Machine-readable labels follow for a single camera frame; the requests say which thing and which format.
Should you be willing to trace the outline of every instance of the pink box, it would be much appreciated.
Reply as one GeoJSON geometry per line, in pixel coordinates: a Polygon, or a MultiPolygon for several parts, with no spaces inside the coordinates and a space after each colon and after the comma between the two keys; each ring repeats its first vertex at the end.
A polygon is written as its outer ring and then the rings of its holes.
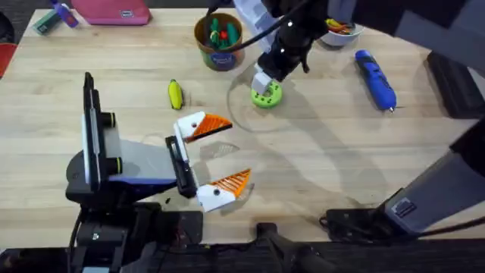
{"type": "Polygon", "coordinates": [[[143,0],[71,0],[84,19],[93,25],[144,25],[150,10],[143,0]]]}

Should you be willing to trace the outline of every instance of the yellow banana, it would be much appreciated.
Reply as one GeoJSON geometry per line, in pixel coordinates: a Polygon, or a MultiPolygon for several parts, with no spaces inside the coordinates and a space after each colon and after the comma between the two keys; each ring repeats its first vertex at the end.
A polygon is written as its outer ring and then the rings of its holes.
{"type": "Polygon", "coordinates": [[[172,79],[168,84],[168,96],[170,97],[170,103],[172,108],[180,110],[183,106],[183,94],[179,83],[172,79]]]}

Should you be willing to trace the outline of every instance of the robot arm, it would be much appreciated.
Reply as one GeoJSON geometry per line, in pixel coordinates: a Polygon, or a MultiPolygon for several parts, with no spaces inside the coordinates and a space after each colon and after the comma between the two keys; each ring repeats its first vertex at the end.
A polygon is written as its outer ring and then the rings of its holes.
{"type": "Polygon", "coordinates": [[[309,71],[306,56],[313,41],[327,32],[328,17],[402,38],[478,70],[485,67],[481,52],[485,2],[481,0],[234,0],[234,4],[253,34],[301,5],[287,24],[259,42],[264,53],[252,88],[260,94],[273,79],[284,80],[300,63],[304,72],[309,71]]]}

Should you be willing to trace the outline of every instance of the black wire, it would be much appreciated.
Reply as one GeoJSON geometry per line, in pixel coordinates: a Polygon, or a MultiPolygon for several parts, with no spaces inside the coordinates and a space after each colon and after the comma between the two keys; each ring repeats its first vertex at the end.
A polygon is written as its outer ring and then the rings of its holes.
{"type": "MultiPolygon", "coordinates": [[[[260,39],[262,39],[263,37],[265,37],[266,35],[272,33],[273,31],[275,31],[278,27],[281,27],[281,25],[283,25],[284,23],[286,23],[287,21],[289,21],[291,19],[291,17],[302,7],[304,7],[306,4],[308,4],[310,1],[312,0],[304,0],[304,1],[301,1],[300,3],[298,3],[290,12],[288,12],[287,14],[285,14],[281,19],[278,20],[278,22],[274,23],[271,27],[269,27],[267,30],[259,33],[258,35],[252,37],[251,39],[243,42],[242,44],[240,45],[235,45],[235,46],[231,46],[229,48],[226,48],[226,49],[213,49],[216,53],[231,53],[231,52],[235,52],[235,51],[238,51],[240,49],[244,49],[250,45],[252,45],[253,43],[259,41],[260,39]]],[[[211,14],[212,12],[210,12],[210,9],[209,11],[207,12],[206,16],[205,16],[205,25],[207,26],[208,25],[208,18],[209,18],[209,15],[211,14]]]]}
{"type": "MultiPolygon", "coordinates": [[[[360,234],[364,234],[365,236],[369,235],[368,232],[363,231],[362,229],[360,229],[359,227],[356,227],[355,225],[345,224],[345,223],[341,223],[341,222],[337,222],[337,224],[341,225],[345,228],[351,229],[355,232],[358,232],[360,234]]],[[[485,216],[480,217],[480,218],[475,218],[473,220],[466,221],[464,223],[454,224],[454,225],[451,225],[451,226],[448,226],[448,227],[437,228],[437,229],[432,230],[432,231],[425,231],[425,232],[421,232],[419,234],[407,234],[407,235],[402,235],[402,236],[398,236],[398,237],[391,237],[389,239],[384,239],[384,240],[365,240],[365,241],[359,240],[359,241],[357,241],[357,240],[350,240],[350,239],[347,239],[345,237],[341,237],[339,239],[342,240],[342,243],[356,243],[356,244],[364,244],[364,245],[381,245],[381,244],[390,245],[392,243],[403,243],[405,241],[416,240],[416,239],[423,238],[423,237],[429,237],[429,236],[434,236],[434,235],[439,235],[439,234],[447,234],[447,233],[451,233],[451,232],[462,231],[462,230],[473,228],[473,227],[476,227],[476,226],[479,226],[479,225],[482,225],[482,224],[485,224],[485,216]]]]}
{"type": "Polygon", "coordinates": [[[67,248],[67,273],[70,273],[70,258],[71,258],[71,254],[73,252],[73,249],[74,249],[74,241],[76,240],[76,235],[77,235],[77,231],[79,230],[79,226],[81,224],[81,213],[82,213],[83,209],[80,209],[79,210],[79,214],[77,215],[77,218],[76,218],[76,222],[74,223],[74,227],[73,227],[73,230],[72,232],[70,233],[70,239],[69,239],[69,247],[67,248]]]}
{"type": "Polygon", "coordinates": [[[464,223],[455,224],[455,225],[452,225],[452,226],[449,226],[449,227],[442,227],[442,228],[437,228],[437,229],[432,230],[432,231],[425,231],[425,232],[418,234],[416,237],[422,238],[422,237],[429,237],[429,236],[433,236],[433,235],[437,235],[437,234],[446,234],[446,233],[455,232],[455,231],[462,231],[464,229],[473,228],[473,227],[479,226],[481,224],[485,224],[485,216],[480,217],[480,218],[476,218],[476,219],[473,219],[471,221],[467,221],[467,222],[464,222],[464,223]]]}

